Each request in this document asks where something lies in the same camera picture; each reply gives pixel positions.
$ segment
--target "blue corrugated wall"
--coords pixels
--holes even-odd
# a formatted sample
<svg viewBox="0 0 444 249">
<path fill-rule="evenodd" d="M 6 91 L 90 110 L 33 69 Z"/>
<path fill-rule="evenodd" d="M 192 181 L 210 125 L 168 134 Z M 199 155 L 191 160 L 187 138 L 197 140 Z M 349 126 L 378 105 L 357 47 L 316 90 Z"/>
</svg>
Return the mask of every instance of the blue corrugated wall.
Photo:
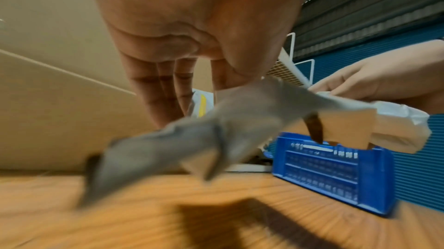
<svg viewBox="0 0 444 249">
<path fill-rule="evenodd" d="M 442 22 L 311 57 L 315 59 L 314 82 L 369 56 L 440 37 L 444 37 Z M 298 68 L 309 75 L 308 63 Z M 395 153 L 396 196 L 444 212 L 444 114 L 432 116 L 429 127 L 433 133 L 422 151 Z"/>
</svg>

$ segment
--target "tabletop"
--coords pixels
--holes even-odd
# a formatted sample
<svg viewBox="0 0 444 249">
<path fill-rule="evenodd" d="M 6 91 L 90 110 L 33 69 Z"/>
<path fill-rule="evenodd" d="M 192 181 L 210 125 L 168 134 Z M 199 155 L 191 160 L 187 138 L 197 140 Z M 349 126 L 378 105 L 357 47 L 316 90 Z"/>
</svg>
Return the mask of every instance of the tabletop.
<svg viewBox="0 0 444 249">
<path fill-rule="evenodd" d="M 0 248 L 444 248 L 444 213 L 400 201 L 382 218 L 273 177 L 144 180 L 76 211 L 77 175 L 0 172 Z"/>
</svg>

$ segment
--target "yellow stripe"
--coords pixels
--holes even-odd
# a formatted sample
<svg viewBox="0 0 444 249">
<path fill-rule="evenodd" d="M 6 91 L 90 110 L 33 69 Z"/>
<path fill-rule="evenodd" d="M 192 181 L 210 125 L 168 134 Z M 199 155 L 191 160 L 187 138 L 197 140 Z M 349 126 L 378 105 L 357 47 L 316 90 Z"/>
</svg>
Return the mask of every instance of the yellow stripe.
<svg viewBox="0 0 444 249">
<path fill-rule="evenodd" d="M 199 107 L 199 117 L 204 116 L 207 112 L 207 99 L 205 96 L 200 95 L 200 107 Z"/>
</svg>

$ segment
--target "human hand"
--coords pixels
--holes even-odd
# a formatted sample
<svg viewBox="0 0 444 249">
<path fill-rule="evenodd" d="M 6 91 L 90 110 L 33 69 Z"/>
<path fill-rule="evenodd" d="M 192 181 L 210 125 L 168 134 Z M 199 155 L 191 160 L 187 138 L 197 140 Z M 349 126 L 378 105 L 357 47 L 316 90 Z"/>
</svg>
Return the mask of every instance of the human hand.
<svg viewBox="0 0 444 249">
<path fill-rule="evenodd" d="M 444 41 L 433 40 L 356 62 L 309 90 L 364 101 L 406 104 L 444 113 Z"/>
<path fill-rule="evenodd" d="M 303 0 L 97 0 L 126 74 L 159 127 L 181 118 L 197 57 L 214 90 L 241 86 L 274 64 Z"/>
</svg>

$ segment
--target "blue crate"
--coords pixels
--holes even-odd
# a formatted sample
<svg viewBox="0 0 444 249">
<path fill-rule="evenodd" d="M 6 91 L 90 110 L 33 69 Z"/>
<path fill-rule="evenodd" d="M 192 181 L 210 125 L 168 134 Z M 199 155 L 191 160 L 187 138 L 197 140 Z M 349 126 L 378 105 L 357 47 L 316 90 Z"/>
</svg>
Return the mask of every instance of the blue crate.
<svg viewBox="0 0 444 249">
<path fill-rule="evenodd" d="M 276 140 L 273 175 L 380 215 L 395 205 L 393 155 L 379 147 L 333 147 L 285 132 Z"/>
</svg>

